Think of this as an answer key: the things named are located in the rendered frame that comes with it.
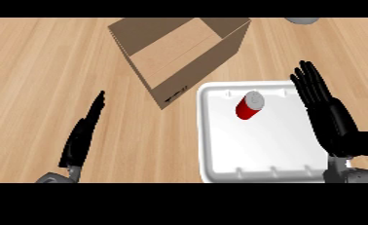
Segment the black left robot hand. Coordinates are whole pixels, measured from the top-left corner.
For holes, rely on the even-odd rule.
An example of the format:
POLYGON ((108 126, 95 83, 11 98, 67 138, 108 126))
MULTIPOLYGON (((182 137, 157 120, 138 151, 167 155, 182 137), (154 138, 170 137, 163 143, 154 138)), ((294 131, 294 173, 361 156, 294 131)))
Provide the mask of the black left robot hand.
POLYGON ((83 166, 89 152, 93 131, 104 107, 105 92, 101 92, 92 102, 86 117, 79 120, 70 134, 59 161, 61 168, 67 168, 70 166, 83 166))

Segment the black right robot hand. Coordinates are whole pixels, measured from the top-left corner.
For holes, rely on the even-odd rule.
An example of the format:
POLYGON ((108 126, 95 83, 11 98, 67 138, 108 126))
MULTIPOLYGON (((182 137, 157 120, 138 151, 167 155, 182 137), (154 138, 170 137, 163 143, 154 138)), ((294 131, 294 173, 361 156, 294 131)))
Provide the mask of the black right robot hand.
POLYGON ((368 156, 368 131, 361 131, 352 115, 333 97, 320 71, 311 61, 302 60, 290 75, 302 99, 311 126, 323 148, 331 156, 368 156))

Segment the white plastic tray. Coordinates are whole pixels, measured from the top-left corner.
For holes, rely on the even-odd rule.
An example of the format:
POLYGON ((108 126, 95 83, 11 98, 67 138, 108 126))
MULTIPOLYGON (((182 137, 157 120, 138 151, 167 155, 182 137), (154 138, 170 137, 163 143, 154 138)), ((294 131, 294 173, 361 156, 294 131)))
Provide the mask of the white plastic tray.
POLYGON ((198 163, 207 183, 321 182, 321 147, 290 81, 210 82, 197 91, 198 163), (243 120, 237 105, 252 91, 262 110, 243 120))

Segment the red can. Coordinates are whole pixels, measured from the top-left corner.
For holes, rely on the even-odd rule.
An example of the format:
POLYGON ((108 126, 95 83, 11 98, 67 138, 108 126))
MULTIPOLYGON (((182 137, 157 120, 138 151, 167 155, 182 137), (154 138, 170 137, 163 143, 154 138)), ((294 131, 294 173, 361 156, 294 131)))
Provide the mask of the red can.
POLYGON ((263 95, 258 91, 250 91, 237 105, 237 116, 243 120, 249 120, 255 116, 255 114, 263 109, 263 106, 263 95))

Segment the brown cardboard box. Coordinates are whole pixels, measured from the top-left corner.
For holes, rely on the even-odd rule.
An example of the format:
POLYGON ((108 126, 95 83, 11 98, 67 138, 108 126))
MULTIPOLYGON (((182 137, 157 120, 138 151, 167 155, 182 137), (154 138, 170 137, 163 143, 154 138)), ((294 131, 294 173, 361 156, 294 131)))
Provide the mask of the brown cardboard box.
POLYGON ((126 60, 160 107, 237 54, 249 18, 124 18, 110 25, 126 60))

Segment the grey round object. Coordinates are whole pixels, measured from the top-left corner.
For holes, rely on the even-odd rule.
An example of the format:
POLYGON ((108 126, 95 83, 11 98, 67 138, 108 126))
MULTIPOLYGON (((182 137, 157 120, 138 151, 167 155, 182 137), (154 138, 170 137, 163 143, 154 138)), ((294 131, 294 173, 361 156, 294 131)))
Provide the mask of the grey round object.
POLYGON ((287 20, 294 24, 312 24, 320 20, 320 18, 287 18, 287 20))

